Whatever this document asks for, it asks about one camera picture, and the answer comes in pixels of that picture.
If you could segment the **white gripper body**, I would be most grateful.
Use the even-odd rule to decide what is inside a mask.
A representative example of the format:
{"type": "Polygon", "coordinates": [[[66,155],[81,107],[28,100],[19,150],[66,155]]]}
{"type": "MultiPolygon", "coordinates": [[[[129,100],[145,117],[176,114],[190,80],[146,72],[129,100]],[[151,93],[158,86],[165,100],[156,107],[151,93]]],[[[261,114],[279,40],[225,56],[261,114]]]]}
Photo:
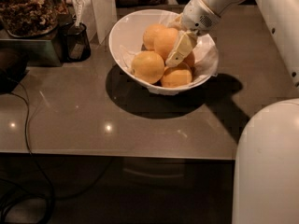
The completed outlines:
{"type": "Polygon", "coordinates": [[[205,35],[220,21],[203,0],[190,0],[181,15],[181,25],[196,35],[205,35]]]}

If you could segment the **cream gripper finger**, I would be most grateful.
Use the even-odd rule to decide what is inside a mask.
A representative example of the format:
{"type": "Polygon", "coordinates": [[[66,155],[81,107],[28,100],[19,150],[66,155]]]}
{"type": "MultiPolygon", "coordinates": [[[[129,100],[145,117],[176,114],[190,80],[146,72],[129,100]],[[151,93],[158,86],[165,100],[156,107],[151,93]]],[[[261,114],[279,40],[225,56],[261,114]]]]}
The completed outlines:
{"type": "Polygon", "coordinates": [[[183,26],[182,26],[182,24],[181,24],[181,17],[182,17],[181,14],[177,15],[172,21],[170,21],[170,22],[167,24],[167,26],[168,26],[169,28],[175,28],[175,29],[177,29],[177,30],[182,30],[182,29],[183,29],[183,26]]]}
{"type": "Polygon", "coordinates": [[[176,67],[192,52],[197,45],[197,35],[192,31],[179,31],[174,47],[170,51],[165,64],[176,67]]]}

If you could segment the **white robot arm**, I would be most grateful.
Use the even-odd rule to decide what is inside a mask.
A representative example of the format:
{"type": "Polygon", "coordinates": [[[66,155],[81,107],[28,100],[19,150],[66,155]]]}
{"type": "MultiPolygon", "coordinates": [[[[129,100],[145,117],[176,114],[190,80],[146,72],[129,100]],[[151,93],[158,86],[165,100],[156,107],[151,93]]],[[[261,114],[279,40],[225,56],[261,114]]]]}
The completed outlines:
{"type": "MultiPolygon", "coordinates": [[[[166,60],[176,66],[223,13],[245,0],[190,0],[174,22],[178,42],[166,60]]],[[[299,83],[299,0],[255,0],[284,72],[259,82],[275,89],[299,83]]],[[[299,99],[266,106],[244,128],[235,155],[232,224],[299,224],[299,99]]]]}

